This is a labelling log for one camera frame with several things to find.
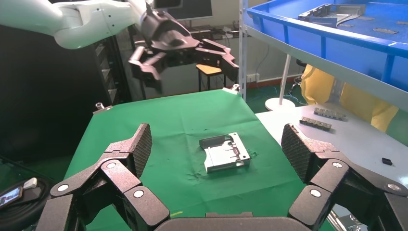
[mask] green cloth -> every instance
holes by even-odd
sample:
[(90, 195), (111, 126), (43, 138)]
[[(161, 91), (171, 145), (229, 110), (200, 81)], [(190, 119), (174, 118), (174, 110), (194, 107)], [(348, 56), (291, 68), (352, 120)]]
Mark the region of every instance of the green cloth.
[[(141, 177), (173, 217), (206, 212), (286, 216), (304, 187), (281, 147), (240, 95), (222, 90), (164, 97), (114, 106), (93, 116), (66, 178), (94, 164), (106, 147), (131, 137), (149, 123), (153, 146)], [(237, 132), (251, 155), (249, 167), (205, 172), (199, 140)], [(321, 230), (332, 230), (325, 224)], [(109, 206), (88, 225), (90, 231), (128, 231)]]

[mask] white table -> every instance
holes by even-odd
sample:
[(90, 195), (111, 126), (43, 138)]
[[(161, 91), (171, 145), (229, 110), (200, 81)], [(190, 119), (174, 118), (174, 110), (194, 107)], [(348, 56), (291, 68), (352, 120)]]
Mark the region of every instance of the white table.
[[(313, 114), (316, 107), (334, 110), (347, 115), (345, 121)], [(319, 104), (281, 109), (256, 114), (272, 137), (280, 144), (283, 127), (292, 123), (309, 138), (330, 142), (355, 164), (400, 182), (408, 188), (408, 147), (391, 138), (371, 124), (353, 115), (339, 105)], [(304, 116), (332, 124), (330, 132), (299, 123)], [(392, 166), (382, 163), (390, 159)]]

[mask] wall socket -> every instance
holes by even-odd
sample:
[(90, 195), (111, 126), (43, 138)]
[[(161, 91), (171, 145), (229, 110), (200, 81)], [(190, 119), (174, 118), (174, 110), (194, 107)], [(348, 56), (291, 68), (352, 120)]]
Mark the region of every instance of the wall socket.
[(247, 83), (252, 83), (252, 82), (257, 82), (257, 81), (259, 81), (259, 73), (257, 73), (256, 76), (255, 76), (255, 73), (246, 75)]

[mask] wooden stool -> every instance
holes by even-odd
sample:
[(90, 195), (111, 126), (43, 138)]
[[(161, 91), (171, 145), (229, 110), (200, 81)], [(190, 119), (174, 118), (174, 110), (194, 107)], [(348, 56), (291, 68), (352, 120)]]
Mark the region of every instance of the wooden stool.
[[(207, 76), (207, 89), (208, 90), (211, 89), (210, 77), (222, 74), (221, 69), (217, 67), (201, 65), (201, 64), (197, 64), (195, 67), (198, 70), (198, 91), (201, 91), (201, 73), (204, 73), (204, 75)], [(224, 87), (226, 86), (227, 86), (227, 79), (226, 79), (226, 76), (224, 75)]]

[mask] blue plastic bin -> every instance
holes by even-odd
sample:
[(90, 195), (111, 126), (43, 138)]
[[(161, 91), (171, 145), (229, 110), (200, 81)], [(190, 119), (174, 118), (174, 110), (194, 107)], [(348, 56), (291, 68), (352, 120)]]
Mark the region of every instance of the blue plastic bin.
[[(338, 28), (297, 20), (323, 4), (366, 4), (364, 17), (374, 20), (353, 19), (344, 22), (353, 27)], [(249, 8), (248, 14), (264, 34), (408, 91), (408, 25), (397, 24), (408, 22), (408, 0), (273, 0)]]

